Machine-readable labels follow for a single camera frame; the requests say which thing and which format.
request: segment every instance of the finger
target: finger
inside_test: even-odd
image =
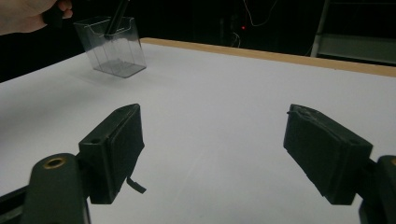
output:
[[[64,12],[63,18],[64,18],[64,19],[70,19],[70,18],[72,18],[72,16],[73,16],[73,11],[67,9],[67,10]]]
[[[58,2],[58,8],[62,11],[66,11],[67,9],[72,9],[72,2],[70,0],[61,0]]]

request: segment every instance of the wire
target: wire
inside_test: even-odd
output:
[[[265,20],[264,22],[262,22],[262,23],[260,23],[260,24],[254,24],[254,23],[253,23],[253,19],[251,19],[251,14],[250,14],[250,11],[248,10],[248,5],[247,5],[246,0],[242,0],[242,1],[243,1],[244,4],[245,4],[245,8],[247,9],[247,14],[248,14],[248,16],[250,17],[250,23],[251,23],[252,26],[262,26],[262,25],[264,25],[265,23],[267,23],[267,22],[270,20],[270,18],[271,18],[271,13],[272,13],[272,11],[273,11],[273,9],[274,9],[276,3],[277,3],[277,0],[275,0],[275,2],[273,3],[273,5],[271,6],[271,9],[270,9],[270,12],[269,12],[269,14],[268,14],[267,20]]]
[[[235,35],[235,40],[231,44],[231,47],[233,47],[233,45],[235,44],[236,40],[238,40],[237,48],[239,48],[241,46],[241,37],[236,32],[233,32],[233,34]]]

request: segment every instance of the white table surface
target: white table surface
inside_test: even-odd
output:
[[[37,161],[78,153],[118,107],[139,103],[145,149],[105,223],[360,223],[322,198],[283,148],[290,104],[315,108],[396,154],[396,78],[143,44],[148,68],[126,79],[85,54],[0,84],[0,195],[28,184]]]

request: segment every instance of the human hand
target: human hand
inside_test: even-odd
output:
[[[64,19],[73,15],[71,0],[0,0],[0,35],[31,33],[45,27],[42,13],[54,4],[64,12]]]

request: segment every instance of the black background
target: black background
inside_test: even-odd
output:
[[[135,17],[140,37],[308,55],[324,0],[278,0],[269,15],[274,2],[246,0],[254,23],[269,18],[259,27],[250,24],[243,0],[131,0],[125,16]],[[111,16],[117,3],[74,0],[74,16],[62,29],[0,36],[0,82],[82,53],[73,22]],[[332,5],[325,30],[396,38],[396,6]]]

